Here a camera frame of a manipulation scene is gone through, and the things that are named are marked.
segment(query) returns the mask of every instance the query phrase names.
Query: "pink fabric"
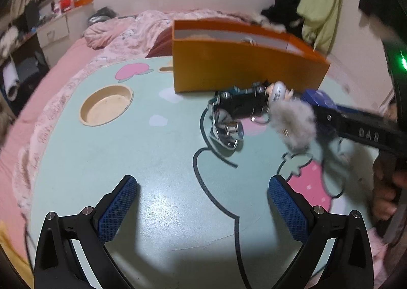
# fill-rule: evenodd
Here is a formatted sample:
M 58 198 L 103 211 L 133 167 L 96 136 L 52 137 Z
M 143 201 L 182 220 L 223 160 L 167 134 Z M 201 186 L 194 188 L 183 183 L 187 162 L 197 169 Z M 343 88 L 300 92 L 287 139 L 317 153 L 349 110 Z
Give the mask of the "pink fabric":
M 132 22 L 134 22 L 132 17 L 123 19 L 113 18 L 90 26 L 83 36 L 89 47 L 93 49 L 104 48 L 129 28 Z
M 153 47 L 158 35 L 170 27 L 172 21 L 176 19 L 209 17 L 229 17 L 240 21 L 239 18 L 234 18 L 219 11 L 206 9 L 170 13 L 155 10 L 144 11 L 134 19 L 125 32 L 115 38 L 83 70 L 74 75 L 51 99 L 52 93 L 47 94 L 49 101 L 42 113 L 37 117 L 34 132 L 29 143 L 19 151 L 18 162 L 14 168 L 13 190 L 21 207 L 21 212 L 28 217 L 31 209 L 32 189 L 48 137 L 52 133 L 66 102 L 78 84 L 103 66 L 130 59 L 145 58 Z
M 11 127 L 7 141 L 1 149 L 0 219 L 6 223 L 13 247 L 21 256 L 25 256 L 25 221 L 21 216 L 21 209 L 17 205 L 12 189 L 13 172 L 19 160 L 18 152 L 29 143 L 35 123 L 50 98 L 99 52 L 88 48 L 84 39 L 76 41 L 41 81 L 27 106 Z

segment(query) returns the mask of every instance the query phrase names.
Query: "table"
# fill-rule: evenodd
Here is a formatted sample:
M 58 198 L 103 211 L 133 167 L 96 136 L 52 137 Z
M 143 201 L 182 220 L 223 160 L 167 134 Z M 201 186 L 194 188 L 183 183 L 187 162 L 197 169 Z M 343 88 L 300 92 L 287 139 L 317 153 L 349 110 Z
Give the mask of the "table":
M 48 212 L 66 216 L 94 206 L 127 174 L 137 179 L 140 191 L 106 247 L 136 288 L 270 289 L 301 245 L 267 198 L 276 173 L 291 182 L 309 181 L 305 189 L 313 185 L 316 201 L 333 213 L 358 209 L 371 228 L 365 195 L 340 156 L 351 153 L 353 143 L 313 141 L 306 154 L 295 155 L 270 126 L 243 120 L 243 143 L 228 152 L 208 139 L 211 120 L 205 109 L 213 93 L 176 95 L 172 73 L 158 70 L 169 60 L 110 65 L 78 86 L 36 179 L 29 224 L 35 243 Z M 149 70 L 121 82 L 134 91 L 129 109 L 111 123 L 82 125 L 79 108 L 87 96 L 118 83 L 116 73 L 137 63 L 147 63 Z M 327 77 L 321 88 L 335 101 L 353 103 Z M 74 246 L 90 284 L 100 288 L 80 244 Z

